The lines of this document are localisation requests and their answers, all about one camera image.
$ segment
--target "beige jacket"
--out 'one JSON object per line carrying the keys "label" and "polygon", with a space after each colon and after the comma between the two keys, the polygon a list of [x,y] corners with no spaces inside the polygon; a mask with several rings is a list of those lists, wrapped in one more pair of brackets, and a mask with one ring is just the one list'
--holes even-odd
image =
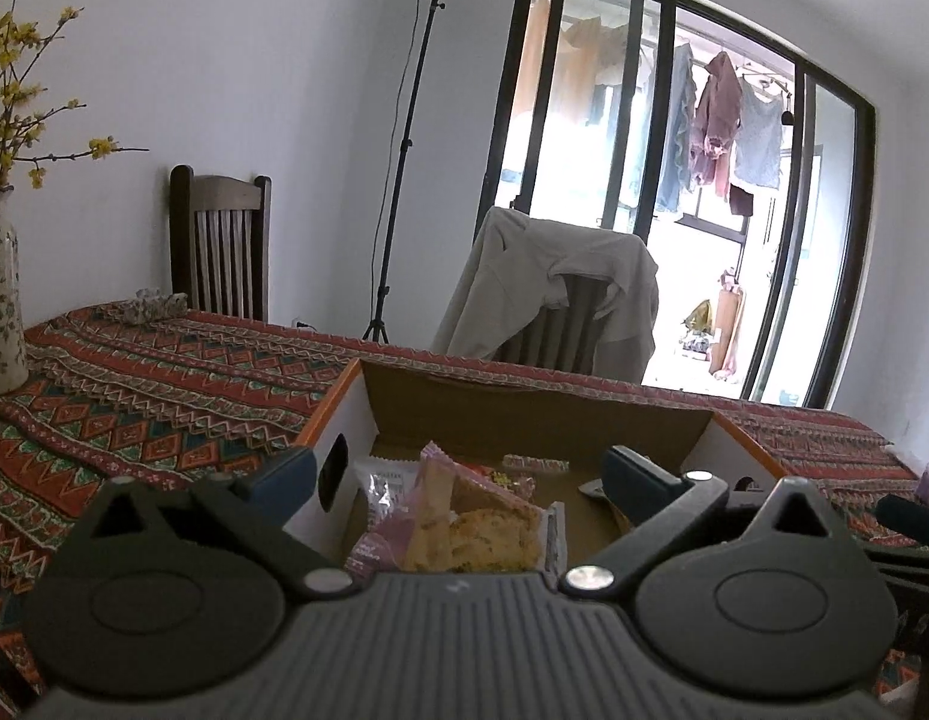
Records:
{"label": "beige jacket", "polygon": [[431,351],[490,359],[537,317],[568,305],[563,275],[608,282],[595,319],[594,375],[640,384],[654,353],[657,264],[640,238],[492,208],[477,234]]}

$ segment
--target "packaged pastry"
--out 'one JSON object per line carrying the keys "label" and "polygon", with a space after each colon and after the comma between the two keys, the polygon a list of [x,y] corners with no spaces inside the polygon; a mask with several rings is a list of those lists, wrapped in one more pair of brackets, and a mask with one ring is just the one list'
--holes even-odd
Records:
{"label": "packaged pastry", "polygon": [[363,458],[355,461],[357,480],[367,498],[367,527],[373,528],[404,504],[414,488],[417,461]]}
{"label": "packaged pastry", "polygon": [[413,490],[362,536],[345,567],[359,577],[537,570],[556,581],[566,563],[562,504],[540,509],[430,443]]}
{"label": "packaged pastry", "polygon": [[534,497],[533,476],[518,476],[514,473],[492,469],[490,466],[475,466],[475,464],[470,463],[461,463],[460,465],[495,483],[499,488],[514,493],[523,501],[530,501]]}

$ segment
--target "metal screw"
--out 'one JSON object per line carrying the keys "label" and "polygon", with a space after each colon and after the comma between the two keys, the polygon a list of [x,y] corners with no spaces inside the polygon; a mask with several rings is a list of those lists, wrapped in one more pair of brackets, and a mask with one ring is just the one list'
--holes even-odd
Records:
{"label": "metal screw", "polygon": [[564,581],[576,590],[603,590],[614,584],[614,574],[600,565],[578,565],[564,575]]}
{"label": "metal screw", "polygon": [[351,575],[341,568],[316,568],[304,576],[304,586],[314,592],[332,595],[354,584]]}

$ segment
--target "vase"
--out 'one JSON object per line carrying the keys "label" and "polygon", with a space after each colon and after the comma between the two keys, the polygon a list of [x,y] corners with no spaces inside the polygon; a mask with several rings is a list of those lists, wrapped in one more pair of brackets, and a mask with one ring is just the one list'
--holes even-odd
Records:
{"label": "vase", "polygon": [[0,395],[28,379],[18,295],[18,236],[7,218],[11,192],[0,191]]}

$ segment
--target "chair with jacket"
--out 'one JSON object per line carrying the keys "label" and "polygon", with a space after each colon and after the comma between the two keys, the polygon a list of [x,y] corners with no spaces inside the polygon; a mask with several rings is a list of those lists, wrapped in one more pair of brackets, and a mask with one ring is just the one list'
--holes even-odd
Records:
{"label": "chair with jacket", "polygon": [[267,322],[271,179],[170,172],[170,271],[191,308]]}
{"label": "chair with jacket", "polygon": [[640,384],[656,274],[637,236],[492,208],[431,351]]}

